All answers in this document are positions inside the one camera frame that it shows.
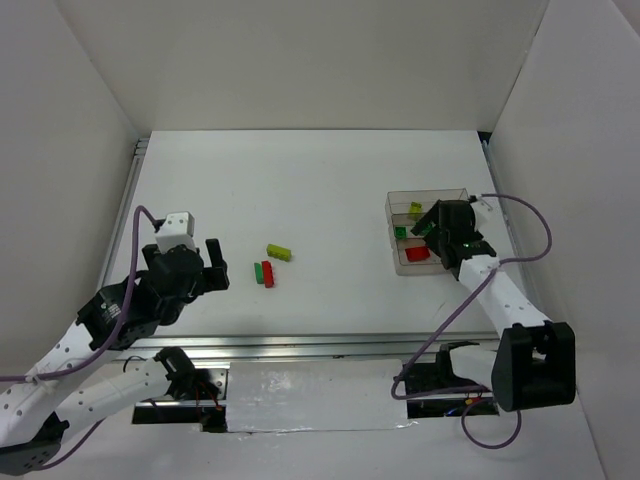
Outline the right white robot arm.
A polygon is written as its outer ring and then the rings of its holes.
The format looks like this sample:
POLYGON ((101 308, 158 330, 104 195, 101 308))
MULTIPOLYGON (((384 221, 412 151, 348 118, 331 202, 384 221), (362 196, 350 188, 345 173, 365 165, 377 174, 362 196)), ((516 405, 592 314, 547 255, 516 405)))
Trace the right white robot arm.
POLYGON ((568 405, 576 396, 575 333, 538 310, 505 272, 517 258, 500 258, 480 231, 484 195, 437 200, 412 232, 443 268, 464 286, 468 297, 424 342, 394 378, 395 400, 420 399, 428 392, 402 394, 409 370, 444 330, 472 303, 478 303, 499 336, 495 350, 474 343, 440 348, 436 365, 446 387, 438 394, 485 393, 506 412, 568 405))

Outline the long green lego brick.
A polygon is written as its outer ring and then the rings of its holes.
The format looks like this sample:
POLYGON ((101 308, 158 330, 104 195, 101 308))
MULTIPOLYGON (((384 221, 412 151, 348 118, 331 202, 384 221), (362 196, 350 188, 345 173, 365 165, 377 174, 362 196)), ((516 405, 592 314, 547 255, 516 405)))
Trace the long green lego brick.
POLYGON ((264 283, 264 273, 262 269, 262 264, 260 262, 254 263, 254 275, 257 284, 264 283))

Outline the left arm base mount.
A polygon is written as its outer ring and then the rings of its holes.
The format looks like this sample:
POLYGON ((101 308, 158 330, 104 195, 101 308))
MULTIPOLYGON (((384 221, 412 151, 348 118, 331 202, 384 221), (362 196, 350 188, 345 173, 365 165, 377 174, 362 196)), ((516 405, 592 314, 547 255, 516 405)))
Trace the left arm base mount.
POLYGON ((152 362, 165 368, 168 390, 134 407, 134 425, 192 425, 209 433, 226 433, 228 371, 197 368, 179 347, 165 347, 152 362))

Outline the long yellow-green lego brick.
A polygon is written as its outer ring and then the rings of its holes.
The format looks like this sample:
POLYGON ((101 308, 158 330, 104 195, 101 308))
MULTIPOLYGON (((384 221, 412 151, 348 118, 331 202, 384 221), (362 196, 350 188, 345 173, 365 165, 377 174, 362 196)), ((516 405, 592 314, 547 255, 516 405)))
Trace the long yellow-green lego brick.
POLYGON ((266 246, 266 253, 269 257, 285 262, 289 262, 292 259, 290 249, 275 244, 268 244, 266 246))

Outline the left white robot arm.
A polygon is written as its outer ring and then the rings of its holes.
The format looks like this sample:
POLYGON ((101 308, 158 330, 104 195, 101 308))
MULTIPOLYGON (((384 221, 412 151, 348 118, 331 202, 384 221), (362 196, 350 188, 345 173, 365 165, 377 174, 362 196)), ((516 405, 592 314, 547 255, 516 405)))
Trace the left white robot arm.
POLYGON ((112 380, 83 383, 160 326, 175 323, 198 297, 229 286, 216 239, 205 242, 211 260, 184 245, 163 253, 142 249, 146 269, 100 289, 65 335, 1 395, 1 472, 9 476, 50 468, 62 444, 139 401, 169 396, 216 401, 220 378, 195 368, 180 347, 164 347, 112 380))

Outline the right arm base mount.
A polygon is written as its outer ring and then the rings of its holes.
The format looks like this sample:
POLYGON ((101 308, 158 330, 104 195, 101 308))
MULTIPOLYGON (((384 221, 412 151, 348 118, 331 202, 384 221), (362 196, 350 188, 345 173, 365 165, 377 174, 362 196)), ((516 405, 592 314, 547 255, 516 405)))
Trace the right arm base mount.
POLYGON ((453 374, 449 351, 463 346, 478 346, 478 343, 463 341, 444 344, 433 362, 416 363, 408 369, 402 381, 406 395, 445 390, 445 393, 407 400, 409 419, 459 417, 467 406, 483 397, 491 397, 488 390, 453 374))

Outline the long red lego brick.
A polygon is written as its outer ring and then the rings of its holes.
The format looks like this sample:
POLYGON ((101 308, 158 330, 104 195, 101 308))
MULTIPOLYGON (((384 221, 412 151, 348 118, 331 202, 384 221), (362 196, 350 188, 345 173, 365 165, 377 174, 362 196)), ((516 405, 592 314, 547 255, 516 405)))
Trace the long red lego brick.
POLYGON ((275 286, 274 269, 270 261, 262 261, 261 269, 263 275, 263 284, 266 288, 273 288, 275 286))

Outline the green square lego brick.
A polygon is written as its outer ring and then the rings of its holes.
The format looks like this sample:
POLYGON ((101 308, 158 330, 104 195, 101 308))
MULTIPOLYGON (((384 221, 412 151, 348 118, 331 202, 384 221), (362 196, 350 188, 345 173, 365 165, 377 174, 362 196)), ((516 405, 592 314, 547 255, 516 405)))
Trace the green square lego brick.
POLYGON ((394 235, 396 239, 406 239, 407 238, 407 230, 404 226, 395 227, 394 235))

